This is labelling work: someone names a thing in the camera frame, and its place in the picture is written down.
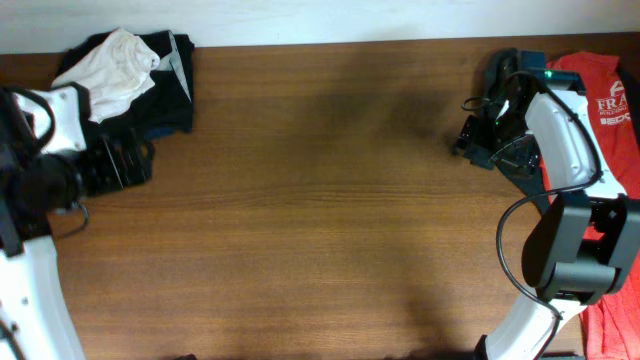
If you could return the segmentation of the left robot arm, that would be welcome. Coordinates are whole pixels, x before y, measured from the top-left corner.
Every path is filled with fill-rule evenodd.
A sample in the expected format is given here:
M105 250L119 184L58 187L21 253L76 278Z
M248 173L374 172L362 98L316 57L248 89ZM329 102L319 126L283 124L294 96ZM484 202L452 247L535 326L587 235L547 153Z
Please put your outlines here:
M142 185L153 145L126 129L89 140L88 90L71 82L50 91L1 90L1 356L82 359L85 354L60 285L53 213Z

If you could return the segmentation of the white t-shirt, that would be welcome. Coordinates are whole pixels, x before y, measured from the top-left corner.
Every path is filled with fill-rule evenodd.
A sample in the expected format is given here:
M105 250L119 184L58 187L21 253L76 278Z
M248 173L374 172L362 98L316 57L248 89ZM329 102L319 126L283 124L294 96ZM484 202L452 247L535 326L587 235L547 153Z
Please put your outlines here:
M52 86L77 83L86 88L91 107L89 121L100 124L124 114L135 99L155 85L151 72L159 64L160 57L141 37L118 28L57 76Z

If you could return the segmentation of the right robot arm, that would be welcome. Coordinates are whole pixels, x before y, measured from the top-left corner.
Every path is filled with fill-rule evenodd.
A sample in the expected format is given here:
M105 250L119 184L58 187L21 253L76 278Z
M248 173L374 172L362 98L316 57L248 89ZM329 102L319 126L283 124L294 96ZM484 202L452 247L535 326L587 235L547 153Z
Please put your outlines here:
M575 71L550 69L541 52L493 54L484 92L463 103L468 118L454 151L499 169L541 217L524 243L518 298L478 341L477 359L543 359L559 330L618 292L639 250L639 203L614 177Z

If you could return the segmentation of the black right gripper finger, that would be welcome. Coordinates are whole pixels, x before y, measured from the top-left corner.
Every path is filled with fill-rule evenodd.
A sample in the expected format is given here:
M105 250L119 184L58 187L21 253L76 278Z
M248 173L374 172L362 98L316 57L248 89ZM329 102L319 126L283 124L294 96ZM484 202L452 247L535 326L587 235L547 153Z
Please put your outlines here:
M468 145L473 139L475 129L477 127L478 118L474 115L469 115L452 146L452 154L458 155L460 152L465 152Z
M532 134L510 140L494 153L494 164L516 178L532 178L540 163L540 151Z

